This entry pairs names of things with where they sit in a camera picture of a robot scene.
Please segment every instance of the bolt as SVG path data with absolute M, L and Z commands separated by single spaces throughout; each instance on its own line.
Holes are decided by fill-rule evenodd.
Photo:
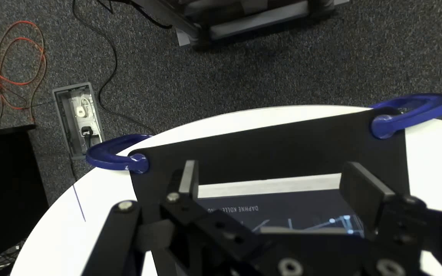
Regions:
M 405 203 L 411 205 L 411 206 L 415 206 L 417 205 L 417 200 L 412 198 L 412 197 L 405 197 Z
M 121 212 L 127 212 L 127 211 L 130 211 L 131 209 L 131 201 L 121 201 L 119 205 L 118 205 L 118 211 L 121 211 Z
M 399 266 L 397 263 L 391 261 L 391 260 L 379 260 L 376 263 L 376 270 L 382 276 L 405 276 L 403 267 Z
M 291 258 L 283 258 L 279 261 L 279 274 L 280 276 L 302 276 L 303 275 L 303 269 L 302 266 Z
M 178 195 L 178 194 L 168 194 L 165 198 L 167 198 L 170 203 L 174 203 L 174 201 L 179 200 L 179 195 Z

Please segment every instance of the wire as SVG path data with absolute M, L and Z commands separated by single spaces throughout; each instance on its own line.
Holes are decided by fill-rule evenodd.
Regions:
M 102 7 L 104 10 L 107 10 L 110 14 L 113 14 L 113 7 L 112 2 L 118 2 L 118 4 L 124 4 L 124 5 L 130 5 L 131 8 L 135 8 L 139 14 L 142 14 L 142 17 L 145 17 L 151 25 L 161 28 L 161 30 L 171 30 L 171 25 L 162 25 L 159 22 L 156 22 L 155 19 L 151 19 L 148 14 L 145 14 L 145 11 L 142 10 L 141 5 L 135 4 L 133 0 L 108 0 L 108 7 L 105 7 L 101 0 L 96 0 L 99 4 L 99 7 Z
M 36 33 L 38 44 L 29 37 L 13 37 L 7 47 L 3 48 L 3 44 L 9 39 L 9 36 L 18 30 L 18 28 L 29 28 Z M 27 45 L 33 48 L 38 53 L 38 67 L 35 70 L 35 74 L 29 80 L 16 82 L 6 77 L 3 68 L 4 62 L 7 60 L 7 53 L 10 53 L 16 45 Z M 33 116 L 33 100 L 36 96 L 36 91 L 39 90 L 44 77 L 47 74 L 47 57 L 44 50 L 44 36 L 36 24 L 27 22 L 27 21 L 18 21 L 12 24 L 1 36 L 0 39 L 0 125 L 4 116 L 4 106 L 7 106 L 10 111 L 15 113 L 29 113 L 29 119 L 32 125 L 35 125 L 35 116 Z M 18 96 L 13 90 L 29 90 L 27 97 Z M 9 97 L 15 96 L 19 102 L 27 102 L 26 105 L 13 103 Z
M 96 93 L 96 102 L 98 102 L 98 106 L 110 114 L 110 116 L 115 116 L 115 117 L 119 117 L 131 125 L 136 125 L 138 128 L 147 131 L 150 136 L 155 134 L 155 131 L 136 120 L 133 120 L 131 117 L 127 117 L 125 114 L 119 114 L 116 111 L 112 111 L 108 109 L 107 106 L 102 105 L 102 93 L 104 90 L 110 85 L 110 82 L 113 80 L 113 77 L 116 76 L 116 71 L 118 71 L 118 57 L 116 57 L 116 48 L 115 48 L 115 44 L 110 37 L 107 37 L 101 30 L 95 28 L 93 25 L 87 24 L 82 16 L 79 14 L 79 11 L 76 10 L 76 0 L 72 0 L 72 16 L 82 25 L 85 27 L 87 30 L 90 30 L 92 33 L 95 33 L 98 37 L 104 39 L 112 51 L 112 60 L 113 60 L 113 65 L 112 65 L 112 73 L 110 76 L 104 80 L 104 83 L 99 86 L 98 93 Z
M 76 205 L 79 208 L 79 214 L 82 217 L 82 221 L 85 223 L 84 211 L 82 211 L 82 206 L 81 206 L 81 201 L 79 201 L 79 197 L 78 197 L 78 191 L 75 188 L 75 185 L 78 182 L 78 174 L 76 174 L 76 169 L 73 168 L 73 162 L 72 162 L 70 154 L 67 155 L 67 160 L 69 160 L 69 168 L 70 168 L 70 174 L 72 174 L 72 178 L 73 178 L 73 185 L 70 188 L 72 188 L 73 197 L 76 200 Z
M 130 7 L 133 7 L 139 14 L 142 14 L 142 17 L 145 17 L 150 24 L 153 24 L 155 27 L 161 28 L 161 30 L 171 30 L 171 25 L 162 25 L 159 22 L 156 22 L 155 19 L 151 19 L 148 14 L 145 14 L 145 11 L 142 10 L 142 7 L 139 7 L 135 2 L 128 2 Z
M 18 243 L 15 247 L 10 247 L 6 252 L 0 254 L 0 272 L 6 267 L 10 267 L 15 263 L 21 246 L 23 246 L 23 241 Z

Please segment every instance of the round table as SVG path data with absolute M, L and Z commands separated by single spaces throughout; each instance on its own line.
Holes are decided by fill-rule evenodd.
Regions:
M 283 106 L 233 113 L 174 128 L 138 143 L 119 155 L 135 149 L 178 142 L 214 137 L 248 129 L 306 122 L 366 111 L 346 106 Z M 406 163 L 411 195 L 428 208 L 442 211 L 442 122 L 432 120 L 405 131 Z M 12 276 L 78 276 L 101 232 L 113 205 L 135 200 L 128 172 L 93 169 L 75 183 L 84 220 L 75 194 L 67 189 L 38 221 L 26 240 Z M 426 272 L 437 272 L 437 264 L 423 261 Z M 153 274 L 148 263 L 144 272 Z

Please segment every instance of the wall outlet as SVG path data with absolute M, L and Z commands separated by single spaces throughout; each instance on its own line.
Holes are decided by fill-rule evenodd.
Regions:
M 62 136 L 72 155 L 84 155 L 102 142 L 95 97 L 90 83 L 52 91 Z

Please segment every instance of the plastic clamp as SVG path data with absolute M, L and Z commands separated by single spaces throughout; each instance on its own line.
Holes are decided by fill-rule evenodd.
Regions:
M 116 154 L 147 139 L 148 137 L 145 136 L 124 136 L 104 142 L 87 151 L 85 163 L 107 171 L 145 174 L 148 171 L 148 163 L 142 154 L 133 154 L 128 157 L 118 157 Z
M 379 116 L 371 123 L 371 132 L 386 140 L 395 132 L 442 117 L 442 94 L 412 94 L 372 106 L 372 109 L 397 109 L 400 116 Z

